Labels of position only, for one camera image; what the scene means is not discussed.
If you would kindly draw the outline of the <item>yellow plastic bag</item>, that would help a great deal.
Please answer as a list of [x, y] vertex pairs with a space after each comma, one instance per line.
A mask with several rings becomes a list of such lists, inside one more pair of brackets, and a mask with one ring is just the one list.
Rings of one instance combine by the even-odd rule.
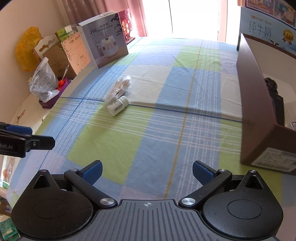
[[38, 27], [28, 28], [18, 40], [15, 56], [20, 68], [24, 72], [35, 70], [39, 64], [39, 56], [34, 53], [34, 49], [41, 41], [42, 36]]

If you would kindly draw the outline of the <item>purple tissue box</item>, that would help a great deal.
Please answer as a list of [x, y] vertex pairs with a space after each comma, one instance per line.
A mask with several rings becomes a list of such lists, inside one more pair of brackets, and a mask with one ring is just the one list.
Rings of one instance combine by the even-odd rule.
[[54, 96], [47, 102], [42, 102], [39, 101], [39, 104], [42, 106], [43, 109], [51, 109], [55, 103], [57, 102], [57, 100], [60, 98], [60, 96], [62, 95], [62, 93], [64, 92], [64, 90], [68, 87], [68, 85], [71, 83], [71, 80], [69, 80], [67, 77], [65, 78], [65, 83], [64, 85], [61, 87], [60, 90], [55, 90], [54, 91]]

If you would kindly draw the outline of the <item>checkered tablecloth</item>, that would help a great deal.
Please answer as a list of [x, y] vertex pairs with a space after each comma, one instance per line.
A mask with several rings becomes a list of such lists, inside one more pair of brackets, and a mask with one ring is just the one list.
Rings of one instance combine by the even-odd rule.
[[[55, 148], [17, 161], [6, 195], [14, 205], [40, 169], [61, 174], [103, 163], [96, 187], [115, 199], [180, 199], [200, 186], [192, 164], [245, 174], [240, 164], [241, 98], [236, 46], [222, 42], [141, 38], [129, 54], [100, 69], [86, 67], [52, 109], [34, 100], [19, 120]], [[129, 105], [112, 116], [104, 96], [131, 77]]]

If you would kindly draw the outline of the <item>blue milk carton box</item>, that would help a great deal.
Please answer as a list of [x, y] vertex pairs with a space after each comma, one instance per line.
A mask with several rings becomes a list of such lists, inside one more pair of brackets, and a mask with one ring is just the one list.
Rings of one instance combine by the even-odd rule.
[[295, 56], [295, 28], [250, 8], [241, 8], [239, 32]]

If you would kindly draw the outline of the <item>brown paper gift bag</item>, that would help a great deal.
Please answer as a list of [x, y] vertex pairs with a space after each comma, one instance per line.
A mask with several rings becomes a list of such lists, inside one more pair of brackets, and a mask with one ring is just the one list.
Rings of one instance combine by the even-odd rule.
[[71, 80], [77, 76], [55, 34], [41, 39], [34, 48], [33, 53], [36, 54], [40, 60], [43, 60], [45, 57], [48, 58], [49, 66], [52, 68], [57, 78], [64, 75], [67, 66], [69, 66], [69, 68], [65, 76]]

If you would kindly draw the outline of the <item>green tea box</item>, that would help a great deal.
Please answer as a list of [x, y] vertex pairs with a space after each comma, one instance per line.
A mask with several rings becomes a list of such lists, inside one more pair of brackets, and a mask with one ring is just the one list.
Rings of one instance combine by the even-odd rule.
[[76, 25], [67, 25], [56, 32], [57, 38], [62, 43], [77, 32]]

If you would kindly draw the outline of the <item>brown cardboard storage box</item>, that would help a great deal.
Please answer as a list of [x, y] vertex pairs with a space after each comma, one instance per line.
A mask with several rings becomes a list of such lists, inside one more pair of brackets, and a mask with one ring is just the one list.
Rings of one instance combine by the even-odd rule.
[[276, 101], [269, 93], [249, 39], [249, 35], [241, 34], [236, 63], [242, 106], [240, 162], [295, 175], [295, 131], [278, 123]]

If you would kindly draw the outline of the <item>white plastic wrapper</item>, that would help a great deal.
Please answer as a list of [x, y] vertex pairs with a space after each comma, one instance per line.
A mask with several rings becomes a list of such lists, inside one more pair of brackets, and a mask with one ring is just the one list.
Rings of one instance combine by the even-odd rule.
[[104, 96], [104, 105], [108, 106], [122, 97], [129, 89], [131, 82], [131, 77], [128, 75], [118, 78]]

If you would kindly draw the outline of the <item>black Flyco product box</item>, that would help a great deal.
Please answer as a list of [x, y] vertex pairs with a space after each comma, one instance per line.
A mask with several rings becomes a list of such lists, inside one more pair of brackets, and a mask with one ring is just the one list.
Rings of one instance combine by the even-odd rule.
[[271, 92], [271, 98], [273, 99], [273, 107], [275, 110], [276, 121], [279, 125], [285, 125], [285, 110], [283, 98], [278, 94]]

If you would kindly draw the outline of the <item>clear plastic bag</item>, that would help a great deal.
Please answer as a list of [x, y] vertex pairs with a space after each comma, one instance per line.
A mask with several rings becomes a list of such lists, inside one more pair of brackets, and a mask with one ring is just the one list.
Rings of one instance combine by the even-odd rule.
[[58, 88], [58, 79], [48, 61], [47, 57], [43, 58], [29, 80], [29, 91], [42, 102], [49, 101]]

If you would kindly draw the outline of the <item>cartoon picture milk box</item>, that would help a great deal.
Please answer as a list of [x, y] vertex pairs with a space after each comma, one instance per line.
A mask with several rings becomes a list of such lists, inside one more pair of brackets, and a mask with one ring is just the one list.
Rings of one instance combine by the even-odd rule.
[[295, 28], [295, 9], [282, 0], [250, 0], [245, 1], [245, 7], [260, 11], [264, 14]]

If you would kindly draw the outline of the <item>red gift box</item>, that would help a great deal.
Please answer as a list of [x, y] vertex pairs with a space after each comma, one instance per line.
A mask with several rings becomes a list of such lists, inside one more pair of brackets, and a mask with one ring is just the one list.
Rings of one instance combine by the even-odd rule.
[[125, 9], [118, 13], [122, 31], [125, 37], [126, 44], [129, 44], [135, 39], [132, 27], [132, 17], [130, 15], [130, 10]]

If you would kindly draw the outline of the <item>white pill bottle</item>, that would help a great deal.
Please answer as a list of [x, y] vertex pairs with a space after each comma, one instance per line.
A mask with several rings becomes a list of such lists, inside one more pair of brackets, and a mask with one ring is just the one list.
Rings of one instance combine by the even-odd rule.
[[119, 99], [112, 102], [112, 104], [108, 105], [107, 110], [112, 116], [116, 116], [118, 113], [124, 110], [129, 104], [130, 103], [128, 99], [125, 96], [121, 96]]

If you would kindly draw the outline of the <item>dark brown hair scrunchie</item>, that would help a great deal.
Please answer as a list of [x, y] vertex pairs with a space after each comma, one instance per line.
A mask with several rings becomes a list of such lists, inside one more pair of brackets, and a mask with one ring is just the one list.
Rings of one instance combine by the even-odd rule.
[[278, 85], [277, 85], [277, 83], [273, 79], [271, 79], [269, 77], [264, 78], [264, 80], [265, 80], [265, 83], [266, 83], [266, 86], [267, 86], [268, 90], [278, 94]]

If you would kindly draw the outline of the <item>grey humidifier box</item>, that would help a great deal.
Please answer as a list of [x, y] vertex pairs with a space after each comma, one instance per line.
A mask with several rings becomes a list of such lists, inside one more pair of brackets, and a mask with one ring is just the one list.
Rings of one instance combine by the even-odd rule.
[[108, 11], [77, 24], [77, 30], [97, 68], [128, 55], [118, 12]]

